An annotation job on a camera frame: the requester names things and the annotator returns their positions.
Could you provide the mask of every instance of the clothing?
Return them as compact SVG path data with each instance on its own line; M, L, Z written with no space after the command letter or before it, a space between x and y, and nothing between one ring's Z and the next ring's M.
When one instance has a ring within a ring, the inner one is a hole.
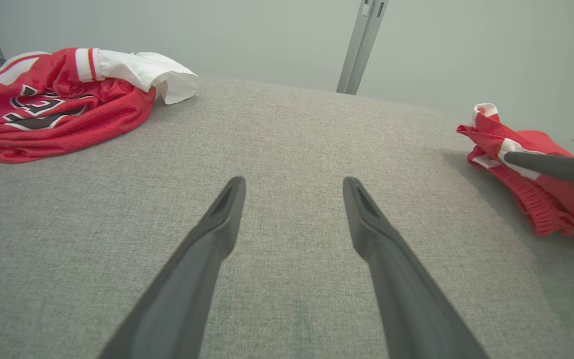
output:
M95 145L136 128L156 92L189 98L198 77L155 53L97 48L30 52L0 68L0 162L21 163Z
M504 161L507 152L573 157L570 152L544 132L515 132L504 126L493 104L477 105L472 124L460 125L456 131L476 143L467 157L469 163L493 173L512 191L536 234L574 234L574 183Z

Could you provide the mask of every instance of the white wall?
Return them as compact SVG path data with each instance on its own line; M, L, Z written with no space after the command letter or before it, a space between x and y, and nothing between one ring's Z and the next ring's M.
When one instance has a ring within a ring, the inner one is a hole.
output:
M572 147L574 0L390 0L358 95L467 114L492 102Z
M0 0L0 46L6 57L153 51L199 74L335 91L357 10L357 0Z

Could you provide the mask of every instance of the gray upholstered table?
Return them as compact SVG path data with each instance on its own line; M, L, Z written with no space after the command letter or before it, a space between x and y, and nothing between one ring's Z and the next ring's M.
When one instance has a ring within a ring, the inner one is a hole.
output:
M0 358L94 357L230 177L247 179L204 358L382 358L342 202L358 177L493 358L574 357L574 238L465 160L466 116L203 77L85 150L0 164Z

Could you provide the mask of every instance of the white cloth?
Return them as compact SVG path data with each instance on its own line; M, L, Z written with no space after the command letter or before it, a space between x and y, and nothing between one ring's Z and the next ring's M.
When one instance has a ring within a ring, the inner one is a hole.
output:
M80 76L83 77L87 77L84 72L91 72L88 51L88 48L79 48L76 54L77 66L82 64ZM89 73L89 80L103 80L105 77L124 79L143 91L154 86L156 95L162 96L167 105L190 98L200 84L198 76L188 68L155 52L126 54L93 48L92 58L95 73Z

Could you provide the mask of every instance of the white sleeve trim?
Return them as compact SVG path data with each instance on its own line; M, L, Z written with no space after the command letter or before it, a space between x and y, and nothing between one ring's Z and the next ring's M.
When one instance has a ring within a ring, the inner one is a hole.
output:
M143 91L156 87L157 96L175 104L196 93L198 76L180 63L155 52L125 54L98 50L99 74L124 79Z
M523 148L522 145L520 145L519 143L513 141L512 139L504 139L504 141L502 142L502 148L501 150L499 150L499 154L497 155L499 159L501 159L501 161L508 166L508 168L516 170L520 175L526 178L530 178L531 180L535 181L540 175L542 175L539 172L535 172L533 170L527 170L526 168L522 168L520 166L516 166L506 162L504 160L504 156L508 152L534 153L536 155L546 155L546 153L538 151L529 151Z
M77 74L81 82L105 80L99 67L98 48L78 48L75 50L75 63L77 64Z

